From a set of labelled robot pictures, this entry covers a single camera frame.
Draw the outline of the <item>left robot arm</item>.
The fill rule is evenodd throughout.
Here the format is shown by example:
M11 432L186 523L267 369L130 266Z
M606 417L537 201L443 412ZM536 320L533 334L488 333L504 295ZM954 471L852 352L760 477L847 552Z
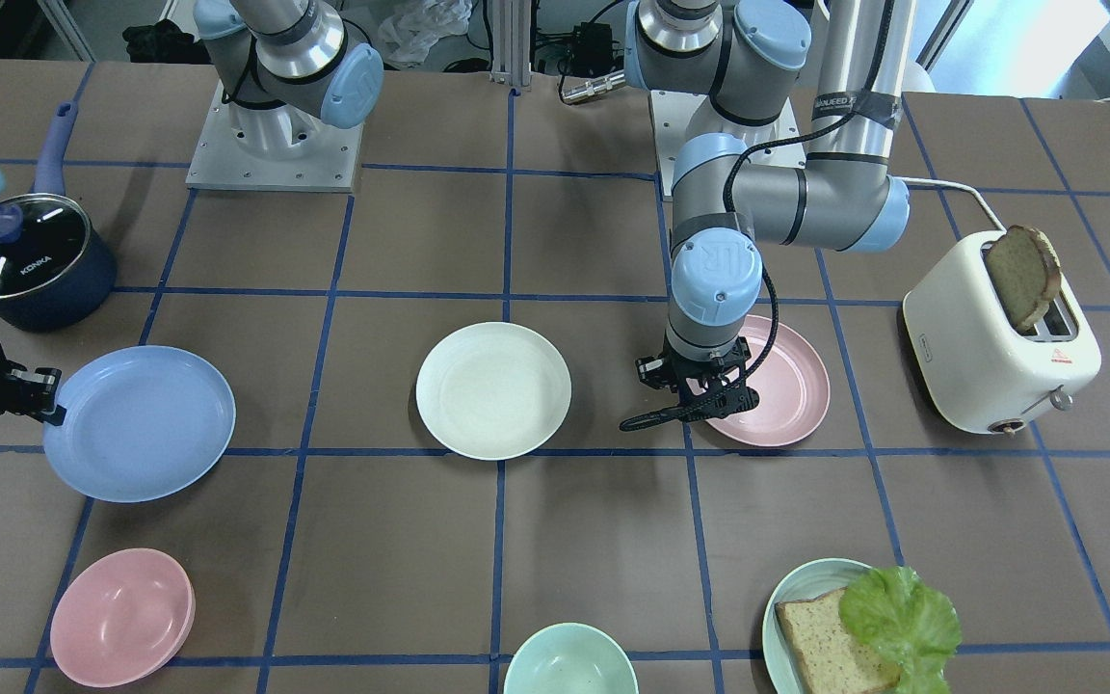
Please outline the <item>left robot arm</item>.
M625 432L674 420L727 418L759 404L748 380L770 356L745 316L777 291L759 243L876 254L902 237L908 187L890 174L911 47L912 1L833 1L810 131L763 140L783 113L813 46L809 22L784 1L633 1L626 83L700 93L705 104L675 155L672 276L659 355L640 382L677 404L628 418Z

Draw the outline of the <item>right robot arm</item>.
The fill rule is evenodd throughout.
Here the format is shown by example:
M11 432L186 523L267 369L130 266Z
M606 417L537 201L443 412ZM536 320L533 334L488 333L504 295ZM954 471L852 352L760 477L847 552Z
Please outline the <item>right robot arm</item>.
M360 128L384 66L326 1L198 1L199 42L221 90L206 111L188 185L226 192L349 192ZM104 303L118 263L65 193L65 147L78 115L57 107L26 195L1 198L0 316L28 333L75 324ZM65 422L54 368L30 370L0 344L0 414Z

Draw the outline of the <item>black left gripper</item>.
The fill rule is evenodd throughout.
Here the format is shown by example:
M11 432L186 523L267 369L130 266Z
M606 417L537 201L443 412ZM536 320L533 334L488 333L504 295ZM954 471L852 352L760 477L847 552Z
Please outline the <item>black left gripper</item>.
M722 356L707 361L682 356L669 341L662 344L659 356L636 360L636 374L645 386L668 389L678 396L678 405L635 414L620 422L620 431L634 432L673 421L722 420L751 412L759 395L740 375L751 351L746 338L736 338Z

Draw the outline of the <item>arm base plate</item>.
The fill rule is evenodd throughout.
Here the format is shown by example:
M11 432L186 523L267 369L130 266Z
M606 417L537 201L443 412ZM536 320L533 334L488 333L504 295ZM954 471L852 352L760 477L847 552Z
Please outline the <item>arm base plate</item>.
M768 124L749 128L722 120L712 105L706 105L704 93L676 93L652 91L650 121L653 145L660 171L662 199L673 200L675 158L692 137L705 132L730 132L746 145L761 144L780 138L799 135L799 128L790 102L784 102L779 115Z
M186 184L219 192L351 194L364 125L342 130L292 105L252 110L216 84Z

